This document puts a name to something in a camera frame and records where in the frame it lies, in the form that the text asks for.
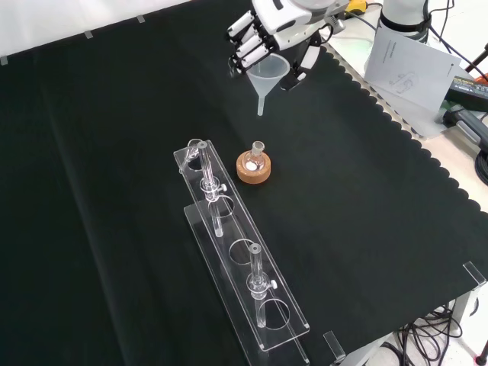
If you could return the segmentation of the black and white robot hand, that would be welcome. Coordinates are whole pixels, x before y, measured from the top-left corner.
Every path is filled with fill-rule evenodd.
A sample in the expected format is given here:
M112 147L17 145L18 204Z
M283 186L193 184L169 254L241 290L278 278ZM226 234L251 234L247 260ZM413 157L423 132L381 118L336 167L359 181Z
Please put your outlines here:
M234 46L228 60L230 75L244 75L271 54L297 47L297 57L280 86L289 91L299 85L318 58L320 31L332 26L326 18L334 9L334 1L252 1L226 31Z

